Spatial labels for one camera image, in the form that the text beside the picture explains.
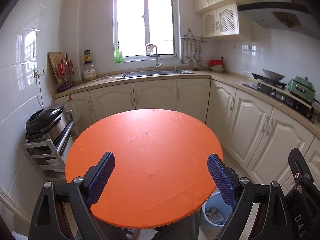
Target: stainless steel sink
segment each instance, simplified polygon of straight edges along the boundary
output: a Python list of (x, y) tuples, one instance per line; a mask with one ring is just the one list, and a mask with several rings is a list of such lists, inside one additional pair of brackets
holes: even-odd
[(177, 70), (160, 70), (160, 72), (156, 72), (154, 70), (151, 71), (138, 71), (138, 72), (129, 72), (123, 74), (123, 78), (132, 78), (132, 77), (143, 77), (143, 76), (153, 76), (153, 75), (170, 75), (170, 74), (194, 74), (193, 72), (177, 69)]

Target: orange tablecloth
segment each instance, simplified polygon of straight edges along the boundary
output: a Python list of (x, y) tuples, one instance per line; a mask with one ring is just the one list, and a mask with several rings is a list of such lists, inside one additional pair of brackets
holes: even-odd
[(215, 189), (207, 158), (223, 160), (215, 134), (199, 120), (175, 111), (133, 110), (104, 118), (74, 142), (67, 182), (115, 155), (113, 173), (94, 216), (126, 228), (155, 228), (197, 211)]

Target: lattice cabinet door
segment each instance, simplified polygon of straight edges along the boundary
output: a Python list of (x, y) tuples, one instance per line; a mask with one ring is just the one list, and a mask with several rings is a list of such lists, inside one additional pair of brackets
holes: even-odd
[(236, 3), (217, 9), (218, 35), (239, 34), (238, 10)]
[(202, 34), (204, 38), (218, 35), (217, 10), (213, 10), (202, 15)]

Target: rice cooker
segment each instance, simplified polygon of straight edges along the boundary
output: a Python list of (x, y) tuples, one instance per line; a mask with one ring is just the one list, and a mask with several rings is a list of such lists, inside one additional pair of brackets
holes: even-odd
[(25, 137), (31, 141), (54, 141), (64, 130), (69, 119), (64, 106), (52, 105), (35, 112), (26, 122)]

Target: red container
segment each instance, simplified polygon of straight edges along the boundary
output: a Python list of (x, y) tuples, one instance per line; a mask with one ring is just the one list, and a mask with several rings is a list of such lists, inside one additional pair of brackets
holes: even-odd
[(216, 59), (216, 60), (210, 60), (208, 63), (208, 66), (217, 66), (217, 65), (222, 65), (223, 66), (223, 60), (221, 59)]

